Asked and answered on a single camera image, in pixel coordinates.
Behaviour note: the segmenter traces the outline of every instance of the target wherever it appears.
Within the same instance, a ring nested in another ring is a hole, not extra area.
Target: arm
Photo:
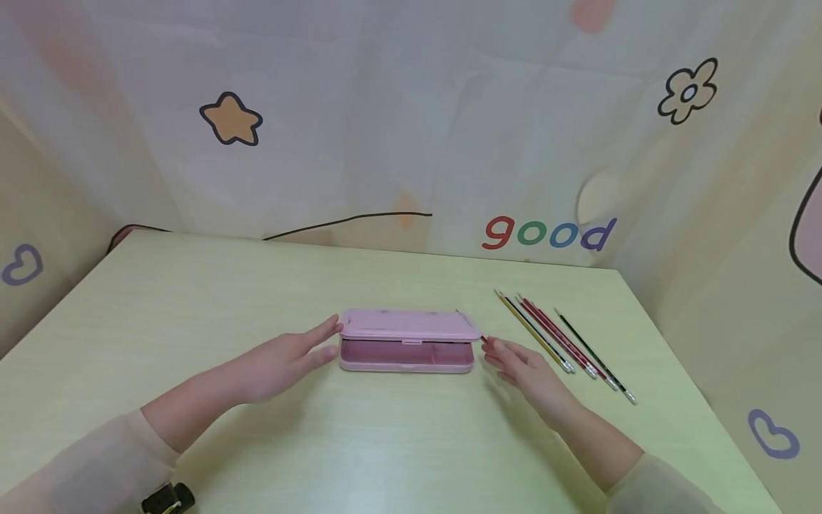
[[[608,495],[610,512],[721,512],[671,466],[646,456],[624,433],[586,409],[541,354],[494,337],[483,351],[499,377],[522,391]]]
[[[222,414],[267,401],[333,360],[336,347],[312,348],[340,330],[333,316],[308,332],[278,336],[108,421],[2,495],[0,512],[138,511]]]
[[[245,403],[277,396],[337,356],[337,347],[312,348],[342,330],[337,317],[302,334],[283,334],[189,378],[142,408],[157,434],[186,451],[221,415]]]

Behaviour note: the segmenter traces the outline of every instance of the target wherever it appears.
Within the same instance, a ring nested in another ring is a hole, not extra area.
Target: yellow pencil
[[[512,304],[503,293],[497,291],[496,289],[494,289],[494,293],[496,294],[496,297],[500,299],[503,305],[508,307],[508,310],[511,312],[511,314],[513,314],[514,317],[517,318],[517,320],[519,320],[520,323],[522,323],[522,326],[524,326],[525,329],[528,330],[528,332],[530,332],[531,336],[533,336],[533,338],[537,340],[537,342],[545,349],[545,351],[548,352],[549,355],[551,355],[551,357],[556,361],[556,363],[559,364],[562,367],[562,369],[566,371],[566,373],[574,373],[576,371],[574,369],[574,366],[571,365],[571,363],[569,363],[565,357],[563,357],[558,351],[556,351],[551,346],[551,343],[549,343],[543,337],[543,335],[540,334],[539,331],[537,331],[537,329],[534,328],[531,325],[531,323],[523,317],[519,309],[514,304]]]

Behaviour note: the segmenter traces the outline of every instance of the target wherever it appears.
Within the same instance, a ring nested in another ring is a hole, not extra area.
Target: table surface
[[[0,361],[0,492],[186,377],[349,307],[458,308],[538,350],[494,288],[558,307],[640,402],[561,373],[588,407],[727,512],[779,512],[616,271],[141,231]],[[332,364],[229,412],[175,479],[204,514],[601,512],[564,443],[481,362],[465,375]]]

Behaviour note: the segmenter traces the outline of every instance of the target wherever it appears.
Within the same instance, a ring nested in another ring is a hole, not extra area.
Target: pencil case lid
[[[470,317],[456,311],[351,308],[342,323],[345,339],[469,343],[481,335]]]

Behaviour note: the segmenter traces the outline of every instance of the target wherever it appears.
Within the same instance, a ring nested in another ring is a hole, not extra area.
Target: flower drawing
[[[657,108],[659,115],[670,116],[672,124],[682,125],[692,111],[704,109],[717,94],[711,79],[718,66],[719,61],[711,57],[695,70],[684,67],[674,72],[665,85],[668,95]]]

